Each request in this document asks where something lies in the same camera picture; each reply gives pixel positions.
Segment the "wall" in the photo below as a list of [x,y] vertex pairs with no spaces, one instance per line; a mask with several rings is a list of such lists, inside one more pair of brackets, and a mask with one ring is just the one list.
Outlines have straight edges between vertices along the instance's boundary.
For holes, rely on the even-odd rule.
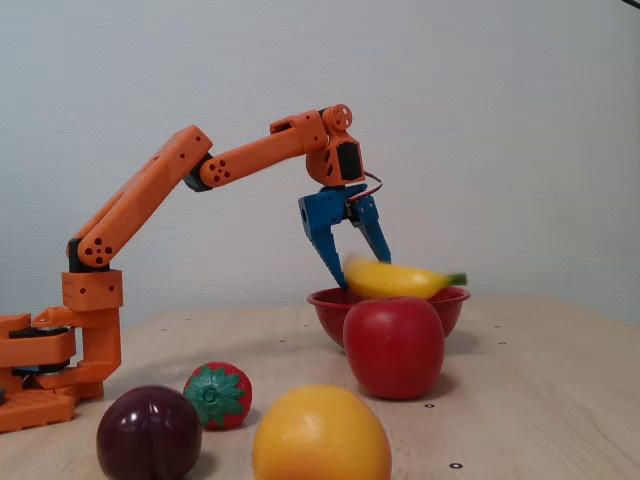
[[[0,305],[60,302],[67,240],[170,136],[221,153],[346,103],[395,262],[639,321],[640,11],[617,0],[20,2],[0,14]],[[333,285],[304,159],[184,185],[113,263],[123,320]],[[341,254],[367,252],[348,224]]]

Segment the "plum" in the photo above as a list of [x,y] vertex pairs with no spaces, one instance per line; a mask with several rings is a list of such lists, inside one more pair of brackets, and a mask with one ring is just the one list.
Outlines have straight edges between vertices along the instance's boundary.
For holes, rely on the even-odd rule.
[[179,480],[200,456],[202,427],[180,392],[143,386],[107,409],[96,447],[100,468],[111,480]]

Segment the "apple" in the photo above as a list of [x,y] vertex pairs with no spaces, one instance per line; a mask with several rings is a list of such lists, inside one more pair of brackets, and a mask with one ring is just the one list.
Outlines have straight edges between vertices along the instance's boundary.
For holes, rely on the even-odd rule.
[[354,377],[374,397],[422,397],[444,363],[442,322],[418,297],[359,302],[347,313],[343,338]]

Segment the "red bowl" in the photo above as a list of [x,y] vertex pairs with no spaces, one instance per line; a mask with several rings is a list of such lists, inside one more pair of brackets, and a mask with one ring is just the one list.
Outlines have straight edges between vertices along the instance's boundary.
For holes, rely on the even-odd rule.
[[[429,303],[438,312],[445,337],[448,337],[455,328],[462,311],[462,302],[470,296],[471,294],[463,288],[448,287],[429,299]],[[318,320],[324,331],[341,347],[344,347],[342,341],[344,319],[351,307],[363,300],[365,298],[342,288],[320,290],[307,298],[307,301],[316,308]]]

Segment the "orange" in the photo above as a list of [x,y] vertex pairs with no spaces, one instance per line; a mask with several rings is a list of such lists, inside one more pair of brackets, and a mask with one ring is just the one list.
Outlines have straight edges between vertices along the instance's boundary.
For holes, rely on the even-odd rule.
[[271,406],[254,438],[253,471],[256,480],[389,480],[391,449],[356,395],[311,385]]

